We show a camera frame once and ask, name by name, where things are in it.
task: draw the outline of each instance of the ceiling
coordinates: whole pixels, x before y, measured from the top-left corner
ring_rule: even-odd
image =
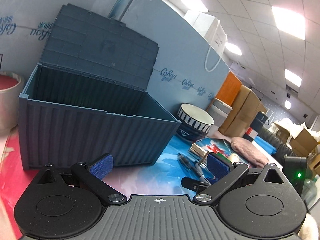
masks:
[[[183,12],[187,11],[180,0],[169,1]],[[298,98],[304,102],[299,102],[300,106],[310,106],[320,113],[320,0],[201,1],[208,8],[208,14],[220,20],[228,41],[241,49],[242,56],[225,52],[246,67],[242,78],[251,83],[250,77],[255,84],[252,85],[267,96],[273,97],[273,90],[276,95],[272,99],[279,104],[286,99],[287,83],[299,92]],[[271,6],[304,15],[305,41],[276,28]],[[284,78],[285,68],[302,77],[300,88]]]

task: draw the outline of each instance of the white pot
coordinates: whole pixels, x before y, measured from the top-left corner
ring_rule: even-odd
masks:
[[[18,81],[13,87],[0,90],[0,130],[5,130],[15,127],[18,123],[18,99],[23,90],[24,79],[9,71],[0,71],[0,75]]]

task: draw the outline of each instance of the air vent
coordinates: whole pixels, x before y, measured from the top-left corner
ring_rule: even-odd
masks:
[[[291,94],[294,94],[296,96],[298,96],[298,94],[299,94],[297,90],[293,89],[292,87],[288,86],[287,84],[285,85],[285,89],[287,91],[289,91]]]

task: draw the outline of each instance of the ceiling light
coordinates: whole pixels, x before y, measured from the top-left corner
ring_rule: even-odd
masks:
[[[190,10],[198,12],[207,12],[208,9],[201,0],[181,0]]]
[[[296,86],[300,87],[301,86],[301,77],[297,76],[295,73],[292,73],[290,70],[285,69],[284,70],[284,77],[295,84]]]
[[[289,110],[291,108],[291,103],[288,100],[286,100],[285,103],[284,103],[284,106],[285,106],[286,109]]]
[[[230,51],[230,52],[232,52],[232,53],[234,53],[234,54],[237,54],[237,55],[242,55],[242,52],[241,52],[241,50],[239,49],[239,47],[237,46],[237,45],[235,45],[235,44],[232,44],[232,43],[230,43],[230,42],[227,42],[226,43],[226,48]]]
[[[305,40],[306,22],[301,14],[275,6],[272,6],[272,12],[279,30]]]

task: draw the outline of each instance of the open storage box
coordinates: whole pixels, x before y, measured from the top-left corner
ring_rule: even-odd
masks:
[[[158,45],[125,24],[66,5],[19,96],[23,168],[111,153],[154,164],[180,125],[145,90]]]

